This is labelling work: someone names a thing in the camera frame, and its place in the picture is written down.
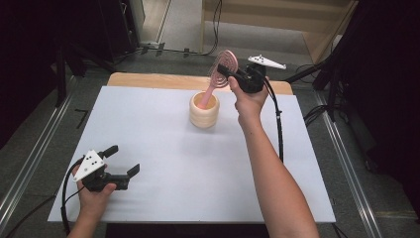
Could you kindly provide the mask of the person's left hand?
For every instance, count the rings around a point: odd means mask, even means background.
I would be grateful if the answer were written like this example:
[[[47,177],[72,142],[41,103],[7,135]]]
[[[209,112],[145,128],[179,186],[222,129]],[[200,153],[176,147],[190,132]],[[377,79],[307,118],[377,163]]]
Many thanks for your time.
[[[116,189],[116,185],[114,183],[106,184],[99,192],[89,191],[83,186],[81,180],[76,185],[79,189],[79,215],[81,217],[90,217],[91,219],[100,219],[106,210],[111,194]]]

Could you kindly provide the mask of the cream ribbed cup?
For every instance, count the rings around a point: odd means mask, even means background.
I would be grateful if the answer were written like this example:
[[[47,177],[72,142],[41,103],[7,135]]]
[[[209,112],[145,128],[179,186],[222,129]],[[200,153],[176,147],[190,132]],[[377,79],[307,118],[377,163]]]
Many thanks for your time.
[[[203,92],[197,92],[191,97],[189,101],[189,120],[194,126],[206,129],[216,124],[220,101],[215,95],[212,95],[206,107],[204,109],[199,108],[198,104],[203,95]]]

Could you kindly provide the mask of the metal floor rail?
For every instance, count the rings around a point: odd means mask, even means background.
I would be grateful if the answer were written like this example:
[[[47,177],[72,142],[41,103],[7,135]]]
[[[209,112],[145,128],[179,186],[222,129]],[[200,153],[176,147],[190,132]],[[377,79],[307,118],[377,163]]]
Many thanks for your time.
[[[314,98],[319,109],[309,130],[336,217],[333,230],[339,238],[384,238],[339,128],[325,109],[326,99],[318,91]]]
[[[20,168],[11,187],[5,196],[0,200],[0,235],[5,231],[6,226],[16,209],[26,187],[28,186],[35,170],[37,169],[53,135],[60,124],[64,114],[73,98],[75,89],[79,84],[79,77],[72,76],[67,82],[67,95],[59,107],[56,107],[44,127],[40,137],[35,143],[31,153]]]

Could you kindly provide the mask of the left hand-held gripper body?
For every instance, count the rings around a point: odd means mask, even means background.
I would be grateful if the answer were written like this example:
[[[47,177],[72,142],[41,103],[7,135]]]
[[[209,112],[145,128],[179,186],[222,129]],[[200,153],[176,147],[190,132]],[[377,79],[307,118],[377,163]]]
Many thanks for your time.
[[[89,191],[101,191],[106,184],[114,183],[117,190],[126,190],[131,178],[125,175],[111,175],[105,172],[105,162],[98,156],[99,152],[89,150],[81,159],[73,181],[82,181]]]

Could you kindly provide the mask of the person's right hand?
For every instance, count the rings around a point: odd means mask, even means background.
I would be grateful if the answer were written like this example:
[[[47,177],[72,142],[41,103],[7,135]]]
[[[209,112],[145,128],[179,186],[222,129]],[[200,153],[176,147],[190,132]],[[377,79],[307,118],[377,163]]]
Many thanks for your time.
[[[260,123],[261,112],[268,96],[267,90],[264,88],[257,93],[246,93],[233,76],[228,78],[228,82],[231,91],[237,98],[235,108],[239,113],[238,120],[240,125],[245,126]]]

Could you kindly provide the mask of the black equipment cabinet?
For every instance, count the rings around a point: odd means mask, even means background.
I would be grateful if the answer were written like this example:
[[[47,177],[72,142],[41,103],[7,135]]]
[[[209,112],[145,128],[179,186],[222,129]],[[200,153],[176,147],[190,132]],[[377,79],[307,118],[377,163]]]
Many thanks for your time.
[[[132,0],[98,0],[105,30],[106,60],[132,53],[139,45]]]

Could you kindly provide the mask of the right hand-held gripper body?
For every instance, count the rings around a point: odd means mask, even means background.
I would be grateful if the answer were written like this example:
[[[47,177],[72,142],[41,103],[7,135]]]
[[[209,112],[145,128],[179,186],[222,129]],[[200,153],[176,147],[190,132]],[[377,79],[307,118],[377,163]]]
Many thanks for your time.
[[[249,57],[248,61],[249,63],[245,69],[239,68],[236,71],[236,74],[239,76],[239,85],[246,93],[257,93],[263,90],[267,67],[286,69],[284,63],[267,59],[262,55]]]

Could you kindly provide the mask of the pink hairbrush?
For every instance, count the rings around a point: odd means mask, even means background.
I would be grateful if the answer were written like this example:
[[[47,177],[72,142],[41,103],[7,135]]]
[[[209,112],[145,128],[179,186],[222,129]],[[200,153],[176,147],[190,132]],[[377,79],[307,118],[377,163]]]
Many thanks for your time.
[[[210,97],[216,88],[223,88],[228,85],[229,74],[236,72],[238,68],[238,60],[231,51],[224,50],[217,55],[210,69],[209,86],[198,103],[200,109],[207,107]]]

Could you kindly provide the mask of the black metal stand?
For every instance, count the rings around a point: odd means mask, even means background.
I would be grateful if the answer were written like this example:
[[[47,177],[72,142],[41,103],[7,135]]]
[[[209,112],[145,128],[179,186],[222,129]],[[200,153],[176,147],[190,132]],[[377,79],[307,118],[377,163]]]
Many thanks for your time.
[[[335,122],[335,103],[336,103],[336,95],[339,88],[339,82],[340,82],[340,69],[336,67],[333,71],[331,80],[330,80],[330,90],[329,90],[329,96],[327,101],[327,114],[332,122]]]

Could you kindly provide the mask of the wooden platform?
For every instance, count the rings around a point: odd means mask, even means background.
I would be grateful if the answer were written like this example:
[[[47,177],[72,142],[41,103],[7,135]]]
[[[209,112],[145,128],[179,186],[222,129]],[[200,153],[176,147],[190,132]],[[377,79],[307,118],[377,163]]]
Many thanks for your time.
[[[359,0],[222,0],[221,22],[299,31],[314,63],[343,34]]]

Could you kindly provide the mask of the white board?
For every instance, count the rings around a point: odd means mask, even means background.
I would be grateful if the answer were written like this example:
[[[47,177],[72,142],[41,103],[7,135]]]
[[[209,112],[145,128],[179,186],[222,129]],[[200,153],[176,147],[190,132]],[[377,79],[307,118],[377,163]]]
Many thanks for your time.
[[[101,88],[76,159],[90,150],[118,146],[106,159],[112,175],[141,167],[127,189],[112,194],[109,223],[260,223],[236,97],[219,91],[216,124],[189,120],[192,91],[141,87]]]

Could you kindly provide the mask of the wooden table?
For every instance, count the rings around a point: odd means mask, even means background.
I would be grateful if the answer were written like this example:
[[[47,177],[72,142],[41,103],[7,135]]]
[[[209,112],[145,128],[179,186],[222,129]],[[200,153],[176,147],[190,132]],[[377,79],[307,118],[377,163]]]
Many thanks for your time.
[[[110,75],[107,85],[202,91],[209,86],[209,79],[195,75],[115,72]]]

